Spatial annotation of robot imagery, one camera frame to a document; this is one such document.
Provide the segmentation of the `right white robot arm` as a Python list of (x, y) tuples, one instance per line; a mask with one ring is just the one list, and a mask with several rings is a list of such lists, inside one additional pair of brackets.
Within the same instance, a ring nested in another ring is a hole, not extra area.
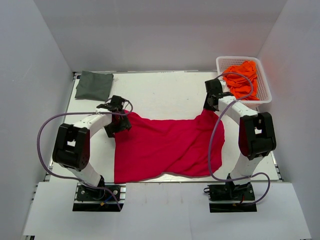
[[(236, 200), (244, 193), (243, 185), (248, 184), (251, 178), (260, 175), (259, 172), (254, 174), (258, 164), (277, 146), (273, 119), (270, 113), (257, 112), (241, 103), (230, 92), (224, 92), (218, 78), (204, 83), (206, 98), (203, 108), (220, 112), (209, 139), (207, 153), (209, 174), (216, 181), (232, 182), (225, 187), (225, 192), (229, 198)], [(239, 129), (240, 155), (227, 179), (214, 176), (211, 166), (212, 143), (223, 115), (228, 115), (238, 124)]]

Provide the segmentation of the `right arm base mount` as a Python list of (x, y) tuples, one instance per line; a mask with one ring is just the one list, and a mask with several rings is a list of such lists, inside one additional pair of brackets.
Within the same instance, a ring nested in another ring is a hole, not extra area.
[(256, 198), (250, 183), (234, 187), (231, 182), (210, 184), (203, 189), (208, 195), (210, 213), (254, 213), (257, 212)]

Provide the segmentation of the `red t shirt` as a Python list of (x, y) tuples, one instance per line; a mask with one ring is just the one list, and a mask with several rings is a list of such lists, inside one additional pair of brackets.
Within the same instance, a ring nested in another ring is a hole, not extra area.
[[(218, 116), (203, 110), (194, 119), (151, 120), (132, 112), (130, 130), (115, 134), (114, 182), (140, 182), (162, 174), (209, 176), (208, 147)], [(212, 142), (211, 167), (222, 166), (225, 129), (219, 123)]]

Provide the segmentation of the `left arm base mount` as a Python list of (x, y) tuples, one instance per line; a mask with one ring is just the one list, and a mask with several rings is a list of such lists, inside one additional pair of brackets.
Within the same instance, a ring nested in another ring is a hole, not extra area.
[(78, 184), (72, 211), (93, 213), (120, 212), (125, 202), (126, 186), (124, 184), (111, 184), (106, 185), (106, 187), (114, 194), (120, 208), (110, 192)]

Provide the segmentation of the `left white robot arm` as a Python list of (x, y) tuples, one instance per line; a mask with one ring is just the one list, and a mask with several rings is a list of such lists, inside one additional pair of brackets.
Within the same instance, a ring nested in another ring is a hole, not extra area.
[(114, 95), (106, 102), (99, 104), (95, 112), (74, 124), (63, 123), (59, 126), (52, 160), (74, 174), (88, 193), (99, 200), (105, 196), (106, 187), (102, 175), (98, 174), (90, 164), (91, 138), (104, 129), (108, 138), (116, 133), (130, 130), (132, 125), (125, 111), (125, 104), (131, 102), (121, 96)]

